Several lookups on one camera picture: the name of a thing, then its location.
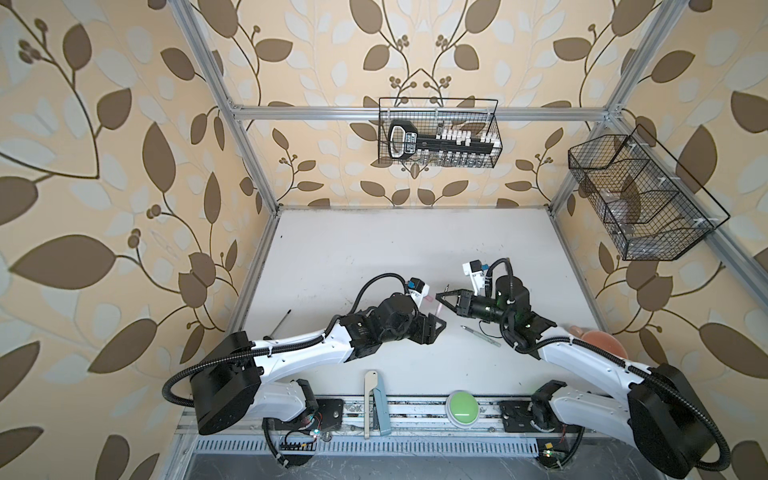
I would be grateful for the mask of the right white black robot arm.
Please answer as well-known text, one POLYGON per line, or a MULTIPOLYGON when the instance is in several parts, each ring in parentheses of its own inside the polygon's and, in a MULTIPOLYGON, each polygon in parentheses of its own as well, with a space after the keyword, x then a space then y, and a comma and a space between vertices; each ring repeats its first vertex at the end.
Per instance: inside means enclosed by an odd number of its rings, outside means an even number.
POLYGON ((533 428, 552 432, 573 425, 610 436, 675 479, 694 469, 730 467, 725 436, 679 369, 627 360, 539 315, 507 258, 490 265, 474 260, 463 270, 472 287, 438 293, 442 305, 459 317, 498 325, 501 339, 517 353, 559 366, 597 389, 547 382, 530 397, 533 428))

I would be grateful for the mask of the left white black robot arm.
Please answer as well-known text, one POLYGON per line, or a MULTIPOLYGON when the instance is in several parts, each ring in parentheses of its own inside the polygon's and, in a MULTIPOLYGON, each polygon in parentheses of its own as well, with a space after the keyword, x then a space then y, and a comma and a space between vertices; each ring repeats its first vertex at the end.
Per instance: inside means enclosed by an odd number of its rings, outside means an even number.
POLYGON ((368 308, 356 299, 348 313, 334 316, 321 330, 259 341, 244 331, 226 336, 202 361, 166 380, 162 397, 193 409, 201 435, 222 432, 248 416, 310 424, 319 406, 299 373, 366 358, 389 342, 431 345, 445 330, 444 320, 420 310, 428 285, 392 277, 400 291, 368 308))

